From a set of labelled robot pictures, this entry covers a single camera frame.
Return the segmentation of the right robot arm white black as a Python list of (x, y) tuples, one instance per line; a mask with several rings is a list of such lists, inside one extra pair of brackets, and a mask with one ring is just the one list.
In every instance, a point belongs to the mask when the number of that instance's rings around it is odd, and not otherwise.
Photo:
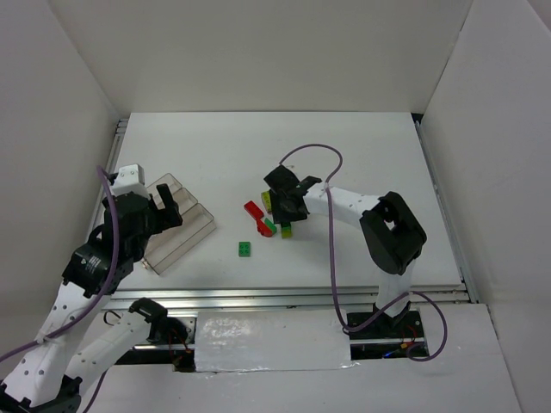
[[(410, 309), (412, 269), (420, 257), (427, 235), (400, 194), (365, 195), (337, 188), (315, 176), (300, 180), (290, 169), (279, 165), (264, 181), (269, 187), (273, 217), (278, 224), (307, 219), (311, 215), (329, 219), (331, 295), (337, 318), (346, 333), (366, 329), (379, 317), (395, 326)], [(352, 326), (340, 310), (337, 292), (335, 222), (345, 223), (362, 233), (380, 279), (375, 314)]]

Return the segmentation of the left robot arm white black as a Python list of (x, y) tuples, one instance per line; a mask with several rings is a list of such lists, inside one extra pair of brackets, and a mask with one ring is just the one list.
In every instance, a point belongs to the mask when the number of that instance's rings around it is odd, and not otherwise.
[(75, 412), (83, 394), (132, 346), (170, 338), (173, 318), (156, 301), (141, 298), (106, 333), (79, 347), (96, 315), (143, 258), (149, 239), (182, 224), (168, 185), (157, 191), (162, 206), (149, 193), (106, 193), (104, 222), (74, 250), (37, 337), (2, 357), (22, 356), (1, 382), (3, 412)]

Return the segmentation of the green square lego brick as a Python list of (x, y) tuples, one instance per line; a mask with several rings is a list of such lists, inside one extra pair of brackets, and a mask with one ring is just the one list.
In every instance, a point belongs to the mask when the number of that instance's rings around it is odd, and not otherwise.
[(241, 241), (238, 243), (238, 256), (251, 257), (251, 242)]

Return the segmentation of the lime small lego brick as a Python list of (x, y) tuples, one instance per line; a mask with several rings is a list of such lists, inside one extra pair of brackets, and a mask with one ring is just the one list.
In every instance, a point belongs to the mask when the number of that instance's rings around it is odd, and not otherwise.
[(280, 226), (283, 239), (291, 238), (293, 236), (292, 226), (289, 222), (280, 223)]

